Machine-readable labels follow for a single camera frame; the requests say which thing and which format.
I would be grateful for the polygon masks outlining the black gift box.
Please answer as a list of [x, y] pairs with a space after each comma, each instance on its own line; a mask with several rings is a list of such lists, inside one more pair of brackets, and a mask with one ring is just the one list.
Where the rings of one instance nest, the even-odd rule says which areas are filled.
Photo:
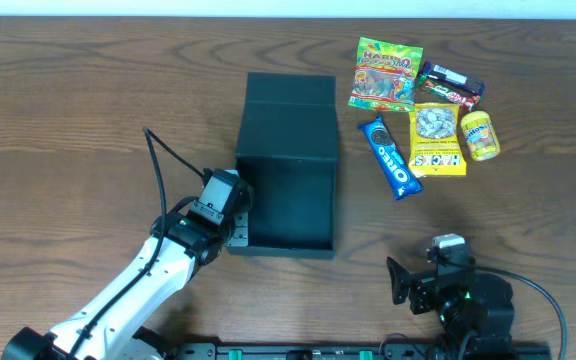
[[254, 204], [233, 255], [330, 259], [340, 158], [332, 76], [251, 72], [235, 168]]

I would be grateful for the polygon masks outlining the blue Oreo cookie pack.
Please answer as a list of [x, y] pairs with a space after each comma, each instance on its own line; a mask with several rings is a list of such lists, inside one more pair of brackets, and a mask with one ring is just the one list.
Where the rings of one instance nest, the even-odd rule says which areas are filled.
[[366, 137], [396, 200], [423, 191], [421, 183], [404, 161], [381, 114], [372, 122], [359, 125], [358, 129]]

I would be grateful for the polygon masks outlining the yellow Hacks candy bag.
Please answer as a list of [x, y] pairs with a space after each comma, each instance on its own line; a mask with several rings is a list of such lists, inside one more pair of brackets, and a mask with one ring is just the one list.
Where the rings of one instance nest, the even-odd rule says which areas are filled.
[[409, 113], [411, 154], [417, 177], [465, 176], [467, 163], [457, 137], [457, 104], [420, 103]]

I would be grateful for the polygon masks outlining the yellow candy jar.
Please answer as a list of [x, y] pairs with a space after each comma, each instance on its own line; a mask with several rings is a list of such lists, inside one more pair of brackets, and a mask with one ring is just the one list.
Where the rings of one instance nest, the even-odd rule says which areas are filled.
[[500, 154], [501, 145], [488, 113], [471, 112], [461, 119], [460, 126], [475, 161], [489, 160]]

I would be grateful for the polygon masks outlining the green Haribo gummy bag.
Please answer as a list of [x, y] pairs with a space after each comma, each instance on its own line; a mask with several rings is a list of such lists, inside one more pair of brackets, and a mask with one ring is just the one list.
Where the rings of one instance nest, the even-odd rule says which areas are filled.
[[414, 110], [414, 86], [421, 47], [359, 39], [348, 105], [378, 112]]

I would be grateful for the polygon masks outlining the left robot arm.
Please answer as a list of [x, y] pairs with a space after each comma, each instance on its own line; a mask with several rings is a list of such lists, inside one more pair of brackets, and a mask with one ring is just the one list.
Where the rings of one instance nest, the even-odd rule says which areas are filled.
[[153, 312], [213, 262], [247, 217], [254, 190], [235, 170], [216, 169], [200, 197], [153, 223], [134, 260], [93, 300], [42, 335], [25, 327], [3, 359], [119, 359]]

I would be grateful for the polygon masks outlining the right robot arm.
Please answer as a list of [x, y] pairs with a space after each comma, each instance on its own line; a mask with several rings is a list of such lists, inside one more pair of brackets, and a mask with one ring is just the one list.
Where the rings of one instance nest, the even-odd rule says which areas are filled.
[[427, 252], [436, 268], [413, 274], [389, 257], [392, 300], [410, 303], [413, 314], [434, 312], [444, 333], [423, 351], [426, 359], [517, 359], [512, 343], [511, 285], [474, 268], [464, 244], [436, 245]]

